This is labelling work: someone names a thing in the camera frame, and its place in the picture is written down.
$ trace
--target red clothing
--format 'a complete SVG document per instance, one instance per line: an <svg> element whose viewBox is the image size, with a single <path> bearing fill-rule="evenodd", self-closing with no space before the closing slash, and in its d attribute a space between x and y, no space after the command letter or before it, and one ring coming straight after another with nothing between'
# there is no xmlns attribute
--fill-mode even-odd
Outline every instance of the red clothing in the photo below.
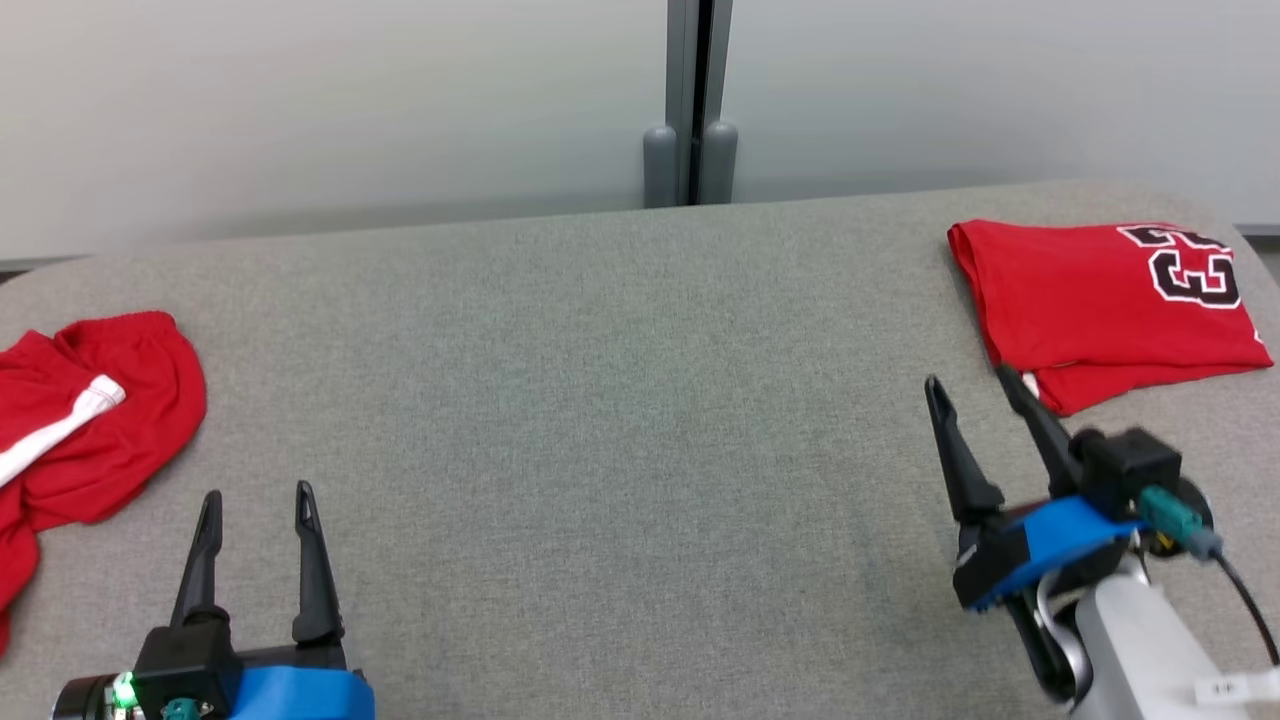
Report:
<svg viewBox="0 0 1280 720"><path fill-rule="evenodd" d="M1272 365L1231 249L1196 232L970 220L947 236L992 363L1033 373L1061 415L1138 387Z"/></svg>
<svg viewBox="0 0 1280 720"><path fill-rule="evenodd" d="M36 533L114 515L205 416L200 360L172 316L82 320L52 338L28 332L0 352L0 451L67 416L97 375L119 383L125 398L0 487L0 653L9 641L6 609L40 557Z"/></svg>

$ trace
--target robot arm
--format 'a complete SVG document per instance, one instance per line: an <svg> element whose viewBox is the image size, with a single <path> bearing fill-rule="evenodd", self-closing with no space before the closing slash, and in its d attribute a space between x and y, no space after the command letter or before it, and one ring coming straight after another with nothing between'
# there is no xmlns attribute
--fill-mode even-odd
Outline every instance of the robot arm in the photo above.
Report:
<svg viewBox="0 0 1280 720"><path fill-rule="evenodd" d="M133 669L67 683L52 720L372 720L374 693L347 669L344 634L315 493L297 487L302 546L291 646L238 652L230 616L214 602L223 497L205 497L169 625L142 643Z"/></svg>
<svg viewBox="0 0 1280 720"><path fill-rule="evenodd" d="M1181 477L1181 456L1140 428L1071 437L1016 372L1001 366L997 375L1041 454L1050 497L1005 509L1004 493L960 434L942 383L925 380L951 514L960 525L952 575L960 605L1007 611L1041 688L1076 717L1247 717L1230 702L1243 694L1229 692L1243 680L1215 684L1217 667L1151 587L1142 560L1189 550L1229 568L1204 496ZM1274 647L1261 615L1254 619ZM1268 676L1254 678L1254 685Z"/></svg>

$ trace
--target teal connector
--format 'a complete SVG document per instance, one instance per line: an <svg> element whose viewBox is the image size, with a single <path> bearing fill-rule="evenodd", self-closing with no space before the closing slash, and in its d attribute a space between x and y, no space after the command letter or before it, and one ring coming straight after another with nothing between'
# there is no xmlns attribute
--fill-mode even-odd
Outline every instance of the teal connector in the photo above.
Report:
<svg viewBox="0 0 1280 720"><path fill-rule="evenodd" d="M200 720L200 707L188 697L170 701L163 712L164 720Z"/></svg>
<svg viewBox="0 0 1280 720"><path fill-rule="evenodd" d="M1138 515L1158 533L1181 544L1192 556L1208 561L1222 552L1222 538L1204 527L1204 520L1183 501L1158 486L1142 491Z"/></svg>
<svg viewBox="0 0 1280 720"><path fill-rule="evenodd" d="M1138 501L1138 514L1157 532L1165 533L1180 544L1187 544L1192 533L1204 527L1199 512L1178 500L1160 486L1148 486Z"/></svg>

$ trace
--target jersey number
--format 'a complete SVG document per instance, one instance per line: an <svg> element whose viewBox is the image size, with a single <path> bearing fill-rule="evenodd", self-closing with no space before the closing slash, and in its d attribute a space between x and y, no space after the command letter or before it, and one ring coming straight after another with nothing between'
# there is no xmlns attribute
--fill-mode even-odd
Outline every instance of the jersey number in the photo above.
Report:
<svg viewBox="0 0 1280 720"><path fill-rule="evenodd" d="M1210 309L1239 307L1240 290L1235 286L1230 247L1190 231L1164 225L1116 229L1140 247L1157 249L1147 264L1165 300L1196 302Z"/></svg>

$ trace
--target white stripe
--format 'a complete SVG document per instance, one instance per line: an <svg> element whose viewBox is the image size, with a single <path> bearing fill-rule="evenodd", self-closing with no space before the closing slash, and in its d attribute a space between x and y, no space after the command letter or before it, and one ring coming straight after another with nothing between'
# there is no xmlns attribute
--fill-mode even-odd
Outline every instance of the white stripe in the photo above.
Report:
<svg viewBox="0 0 1280 720"><path fill-rule="evenodd" d="M1036 382L1036 373L1023 373L1023 384L1027 386L1027 389L1032 391L1036 400L1039 400L1039 383Z"/></svg>
<svg viewBox="0 0 1280 720"><path fill-rule="evenodd" d="M124 388L106 375L93 378L72 405L70 415L32 432L0 452L0 487L18 477L41 455L67 439L84 423L124 402Z"/></svg>

